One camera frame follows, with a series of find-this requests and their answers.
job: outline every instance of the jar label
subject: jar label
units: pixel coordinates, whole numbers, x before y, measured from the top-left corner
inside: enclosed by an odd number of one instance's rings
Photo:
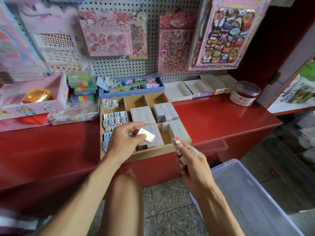
[[[256,98],[245,98],[245,97],[242,97],[241,95],[237,94],[235,91],[233,91],[230,95],[230,99],[234,103],[237,103],[238,105],[250,106],[250,105],[252,105],[252,103],[255,101]]]

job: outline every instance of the plastic jar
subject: plastic jar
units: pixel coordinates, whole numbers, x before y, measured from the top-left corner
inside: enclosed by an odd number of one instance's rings
[[[248,81],[238,81],[230,95],[230,99],[242,106],[250,106],[262,92],[256,84]]]

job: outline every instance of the bare leg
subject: bare leg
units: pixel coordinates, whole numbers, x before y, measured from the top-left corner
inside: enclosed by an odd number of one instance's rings
[[[135,178],[118,176],[108,188],[100,236],[144,236],[142,188]]]

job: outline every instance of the red counter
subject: red counter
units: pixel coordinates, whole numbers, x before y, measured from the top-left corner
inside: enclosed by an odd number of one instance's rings
[[[238,106],[229,95],[173,105],[192,145],[209,160],[240,159],[281,124],[260,105]],[[0,133],[0,208],[41,217],[55,213],[97,165],[99,137],[98,120]],[[123,165],[121,171],[143,187],[179,177],[174,153]]]

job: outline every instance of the pegboard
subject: pegboard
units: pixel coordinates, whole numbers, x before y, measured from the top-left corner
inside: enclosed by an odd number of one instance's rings
[[[50,0],[41,0],[45,4],[52,4]],[[120,57],[92,57],[92,73],[102,77],[126,78],[142,77],[157,72],[159,16],[165,11],[182,10],[184,12],[198,11],[200,0],[85,0],[77,5],[80,10],[124,10],[137,12],[143,3],[141,11],[147,15],[147,42],[148,55],[146,60],[129,60],[128,56]],[[66,4],[55,3],[60,8]],[[192,71],[188,73],[165,74],[163,80],[185,79],[200,74],[226,73],[226,70]]]

